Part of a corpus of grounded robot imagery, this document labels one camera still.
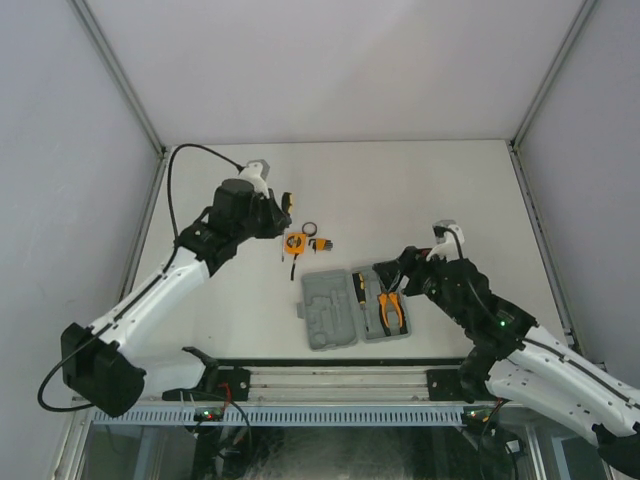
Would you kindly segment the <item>short yellow black screwdriver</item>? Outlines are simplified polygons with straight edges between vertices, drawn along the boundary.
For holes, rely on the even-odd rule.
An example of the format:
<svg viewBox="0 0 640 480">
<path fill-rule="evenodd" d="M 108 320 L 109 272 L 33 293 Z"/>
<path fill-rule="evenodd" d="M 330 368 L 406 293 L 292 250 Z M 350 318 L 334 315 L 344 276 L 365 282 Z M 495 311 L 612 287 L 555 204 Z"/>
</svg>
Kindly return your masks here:
<svg viewBox="0 0 640 480">
<path fill-rule="evenodd" d="M 287 219 L 287 225 L 285 226 L 283 233 L 283 244 L 286 244 L 286 230 L 291 225 L 291 215 L 293 211 L 293 194 L 291 192 L 284 192 L 281 197 L 281 210 Z"/>
</svg>

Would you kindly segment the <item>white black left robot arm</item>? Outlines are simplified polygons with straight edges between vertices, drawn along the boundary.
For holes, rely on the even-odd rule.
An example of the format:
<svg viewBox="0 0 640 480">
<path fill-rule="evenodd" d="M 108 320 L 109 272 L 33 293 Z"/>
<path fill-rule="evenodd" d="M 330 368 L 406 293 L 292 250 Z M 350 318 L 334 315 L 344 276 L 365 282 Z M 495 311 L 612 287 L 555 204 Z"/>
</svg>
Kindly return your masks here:
<svg viewBox="0 0 640 480">
<path fill-rule="evenodd" d="M 174 357 L 143 357 L 141 348 L 177 304 L 207 282 L 245 241 L 274 239 L 291 223 L 292 195 L 275 198 L 248 180 L 228 179 L 174 242 L 169 259 L 119 304 L 87 327 L 61 335 L 64 383 L 111 417 L 148 395 L 186 390 L 206 400 L 219 387 L 216 360 L 193 346 Z"/>
</svg>

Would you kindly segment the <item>long black yellow screwdriver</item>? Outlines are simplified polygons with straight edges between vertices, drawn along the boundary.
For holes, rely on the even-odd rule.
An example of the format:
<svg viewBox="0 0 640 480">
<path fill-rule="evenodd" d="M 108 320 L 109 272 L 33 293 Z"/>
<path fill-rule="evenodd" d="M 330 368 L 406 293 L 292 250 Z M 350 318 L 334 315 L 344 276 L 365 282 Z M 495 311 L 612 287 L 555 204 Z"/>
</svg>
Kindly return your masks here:
<svg viewBox="0 0 640 480">
<path fill-rule="evenodd" d="M 368 332 L 370 329 L 370 320 L 369 320 L 368 310 L 366 306 L 366 289 L 365 289 L 364 277 L 360 272 L 354 272 L 352 274 L 352 280 L 354 283 L 354 291 L 356 294 L 356 299 L 358 301 L 360 310 L 363 315 L 365 331 Z"/>
</svg>

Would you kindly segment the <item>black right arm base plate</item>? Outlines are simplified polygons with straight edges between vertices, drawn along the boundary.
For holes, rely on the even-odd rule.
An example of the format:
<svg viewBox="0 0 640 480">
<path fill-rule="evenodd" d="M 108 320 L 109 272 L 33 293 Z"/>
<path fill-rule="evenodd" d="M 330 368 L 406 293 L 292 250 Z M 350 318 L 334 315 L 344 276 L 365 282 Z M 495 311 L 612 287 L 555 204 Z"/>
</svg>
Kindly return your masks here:
<svg viewBox="0 0 640 480">
<path fill-rule="evenodd" d="M 463 388 L 457 369 L 427 370 L 426 385 L 429 399 L 433 402 L 475 402 L 474 396 Z"/>
</svg>

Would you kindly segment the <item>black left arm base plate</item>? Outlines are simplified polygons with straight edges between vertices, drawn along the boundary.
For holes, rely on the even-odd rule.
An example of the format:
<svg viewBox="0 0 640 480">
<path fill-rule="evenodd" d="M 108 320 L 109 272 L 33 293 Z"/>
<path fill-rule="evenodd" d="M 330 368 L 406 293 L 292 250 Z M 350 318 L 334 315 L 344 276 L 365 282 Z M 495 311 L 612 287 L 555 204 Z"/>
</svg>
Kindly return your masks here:
<svg viewBox="0 0 640 480">
<path fill-rule="evenodd" d="M 192 388 L 173 389 L 162 393 L 164 401 L 209 401 L 218 399 L 246 401 L 251 386 L 251 372 L 233 367 L 206 372 L 204 378 Z"/>
</svg>

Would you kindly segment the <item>orange black pliers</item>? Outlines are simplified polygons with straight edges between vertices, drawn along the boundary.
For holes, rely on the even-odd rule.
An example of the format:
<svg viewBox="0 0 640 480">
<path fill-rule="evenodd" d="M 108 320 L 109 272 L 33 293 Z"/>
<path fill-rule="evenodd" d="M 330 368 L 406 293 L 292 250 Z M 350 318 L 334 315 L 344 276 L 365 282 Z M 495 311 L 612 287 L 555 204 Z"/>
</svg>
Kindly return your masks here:
<svg viewBox="0 0 640 480">
<path fill-rule="evenodd" d="M 408 323 L 404 312 L 401 294 L 389 290 L 382 282 L 379 282 L 380 293 L 377 295 L 378 313 L 381 327 L 386 336 L 392 335 L 392 330 L 397 329 L 400 335 L 408 333 Z"/>
</svg>

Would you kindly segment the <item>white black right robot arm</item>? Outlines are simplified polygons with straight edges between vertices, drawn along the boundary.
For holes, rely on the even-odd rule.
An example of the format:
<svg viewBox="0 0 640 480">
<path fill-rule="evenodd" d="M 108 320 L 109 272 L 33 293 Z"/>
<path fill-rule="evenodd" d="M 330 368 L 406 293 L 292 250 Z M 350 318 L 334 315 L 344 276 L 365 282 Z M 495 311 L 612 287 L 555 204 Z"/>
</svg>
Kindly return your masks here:
<svg viewBox="0 0 640 480">
<path fill-rule="evenodd" d="M 459 369 L 468 397 L 519 403 L 572 430 L 615 470 L 639 476 L 639 391 L 554 337 L 490 289 L 467 258 L 410 246 L 373 267 L 385 290 L 424 295 L 459 325 L 473 348 Z"/>
</svg>

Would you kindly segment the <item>grey plastic tool case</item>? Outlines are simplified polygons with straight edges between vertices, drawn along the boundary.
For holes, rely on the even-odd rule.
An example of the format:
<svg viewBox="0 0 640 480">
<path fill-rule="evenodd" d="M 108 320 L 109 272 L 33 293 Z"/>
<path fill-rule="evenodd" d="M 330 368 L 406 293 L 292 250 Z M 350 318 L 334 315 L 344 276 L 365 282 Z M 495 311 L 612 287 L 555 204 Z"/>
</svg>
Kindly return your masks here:
<svg viewBox="0 0 640 480">
<path fill-rule="evenodd" d="M 365 331 L 352 274 L 360 272 L 364 277 L 366 306 L 370 329 Z M 305 322 L 309 348 L 327 351 L 351 347 L 359 342 L 372 344 L 407 339 L 412 326 L 405 308 L 405 297 L 401 300 L 408 323 L 408 333 L 400 335 L 397 329 L 386 336 L 381 327 L 377 295 L 380 293 L 379 279 L 371 265 L 352 270 L 329 270 L 307 273 L 301 277 L 302 300 L 297 304 L 297 315 Z"/>
</svg>

